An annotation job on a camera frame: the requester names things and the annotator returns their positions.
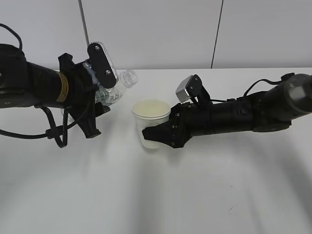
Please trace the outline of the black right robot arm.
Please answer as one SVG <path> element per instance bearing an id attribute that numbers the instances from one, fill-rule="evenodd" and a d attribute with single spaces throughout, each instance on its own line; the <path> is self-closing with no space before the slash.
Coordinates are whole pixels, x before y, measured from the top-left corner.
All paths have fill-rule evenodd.
<path id="1" fill-rule="evenodd" d="M 276 132 L 312 112 L 312 77 L 288 73 L 268 91 L 227 100 L 214 100 L 198 75 L 184 79 L 176 89 L 179 103 L 169 119 L 142 130 L 145 140 L 182 148 L 192 137 L 235 132 Z"/>

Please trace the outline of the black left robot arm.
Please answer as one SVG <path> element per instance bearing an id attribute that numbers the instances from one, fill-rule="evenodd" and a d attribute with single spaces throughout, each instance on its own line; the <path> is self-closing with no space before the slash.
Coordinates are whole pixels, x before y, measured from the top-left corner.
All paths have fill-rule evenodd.
<path id="1" fill-rule="evenodd" d="M 35 107 L 47 115 L 50 128 L 44 134 L 23 135 L 2 130 L 1 135 L 21 139 L 54 139 L 65 146 L 70 128 L 78 125 L 86 138 L 101 134 L 96 118 L 108 111 L 106 104 L 96 100 L 100 88 L 112 88 L 117 77 L 104 48 L 92 43 L 89 58 L 75 64 L 73 57 L 59 56 L 59 71 L 28 62 L 21 48 L 0 46 L 1 108 Z"/>

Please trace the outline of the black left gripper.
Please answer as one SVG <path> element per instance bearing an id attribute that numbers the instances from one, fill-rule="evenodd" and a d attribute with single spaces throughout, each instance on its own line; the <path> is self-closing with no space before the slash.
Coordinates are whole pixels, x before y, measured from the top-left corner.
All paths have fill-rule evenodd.
<path id="1" fill-rule="evenodd" d="M 77 122 L 86 138 L 99 136 L 101 132 L 97 129 L 96 118 L 111 109 L 101 102 L 95 103 L 94 95 L 98 87 L 84 68 L 83 64 L 87 62 L 75 64 L 73 56 L 68 53 L 59 56 L 58 62 L 59 71 L 65 75 L 68 84 L 68 95 L 61 113 L 68 116 L 67 122 Z"/>

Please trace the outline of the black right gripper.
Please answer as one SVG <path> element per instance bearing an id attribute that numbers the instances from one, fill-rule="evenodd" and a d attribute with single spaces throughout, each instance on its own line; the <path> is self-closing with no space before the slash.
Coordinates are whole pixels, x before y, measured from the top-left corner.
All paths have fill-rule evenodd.
<path id="1" fill-rule="evenodd" d="M 142 130 L 145 140 L 182 148 L 192 137 L 212 135 L 212 110 L 187 102 L 171 108 L 169 121 Z"/>

